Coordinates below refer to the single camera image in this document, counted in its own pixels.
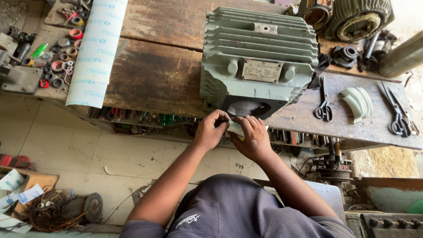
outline metal rod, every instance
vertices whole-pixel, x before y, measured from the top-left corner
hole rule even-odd
[[[377,38],[379,37],[380,31],[378,31],[369,42],[369,46],[367,46],[367,52],[364,58],[368,59],[371,56],[371,53],[373,52],[374,44],[376,44]]]

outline white insulation paper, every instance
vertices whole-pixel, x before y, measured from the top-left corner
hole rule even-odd
[[[128,0],[94,0],[66,105],[103,106]]]

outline worn wooden tabletop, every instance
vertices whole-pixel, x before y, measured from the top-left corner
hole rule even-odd
[[[61,25],[64,20],[56,11],[63,6],[64,3],[56,1],[45,23]],[[209,112],[204,110],[204,101],[199,94],[201,49],[206,11],[219,6],[275,13],[283,11],[281,6],[251,0],[235,3],[226,0],[206,3],[129,0],[121,33],[121,41],[127,38],[129,44],[114,62],[104,106],[197,118],[207,115]],[[63,26],[45,25],[34,45],[42,42],[54,44],[68,32]],[[381,81],[328,72],[325,75],[333,111],[332,122],[314,117],[313,112],[320,105],[320,94],[319,91],[306,90],[297,104],[283,107],[265,123],[282,130],[422,148],[418,136],[402,138],[389,131],[393,113],[381,92]],[[403,85],[392,82],[385,85],[409,107]],[[347,87],[363,87],[374,104],[374,114],[355,125],[352,124],[351,109],[339,95]],[[58,100],[65,100],[66,95],[67,87],[40,89],[36,94]]]

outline blue pen marking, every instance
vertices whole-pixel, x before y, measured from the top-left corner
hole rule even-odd
[[[99,24],[104,24],[104,25],[110,25],[110,22],[104,21],[104,20],[100,20],[100,19],[91,19],[88,22],[89,23],[99,23]]]
[[[126,4],[126,1],[121,1],[121,0],[115,0],[115,2],[118,2],[118,3],[123,4],[123,5]]]
[[[78,57],[78,62],[101,62],[101,59],[94,57]]]
[[[113,32],[108,31],[108,30],[102,30],[102,33],[103,34],[106,34],[106,35],[109,35],[109,36],[113,36],[113,37],[119,38],[119,34],[113,33]]]
[[[87,69],[88,73],[99,74],[99,75],[108,75],[108,72],[101,69]]]
[[[115,56],[115,53],[110,51],[110,50],[97,49],[97,53],[106,54],[106,55],[109,55],[109,56],[112,56],[112,57]]]
[[[111,9],[115,8],[114,5],[112,5],[112,4],[107,5],[106,3],[93,3],[93,6],[96,6],[96,7],[109,7]]]
[[[124,21],[122,17],[120,17],[120,16],[116,16],[116,15],[113,15],[113,14],[111,14],[110,12],[108,12],[108,13],[107,13],[107,16],[108,16],[108,17],[115,18],[115,19],[117,19],[117,20],[119,20],[119,21],[121,21],[121,22],[123,22],[123,21]]]
[[[68,105],[85,105],[85,106],[89,106],[90,104],[88,102],[69,102]]]
[[[95,82],[95,81],[92,81],[92,80],[89,80],[89,79],[86,79],[86,80],[78,80],[78,81],[75,81],[74,83],[89,83],[89,84],[95,84],[96,82]]]
[[[103,98],[103,97],[104,97],[104,95],[103,95],[102,93],[99,93],[99,92],[93,92],[93,91],[89,91],[89,90],[85,91],[85,92],[84,92],[84,94],[85,94],[86,96],[91,96],[91,97],[101,97],[101,98]]]
[[[99,38],[95,38],[95,37],[84,37],[84,40],[89,41],[89,42],[100,42],[100,43],[106,43],[105,39],[99,39]]]

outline sawdust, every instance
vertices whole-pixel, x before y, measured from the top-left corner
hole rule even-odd
[[[389,146],[368,149],[367,153],[374,167],[374,177],[417,177],[411,149]]]

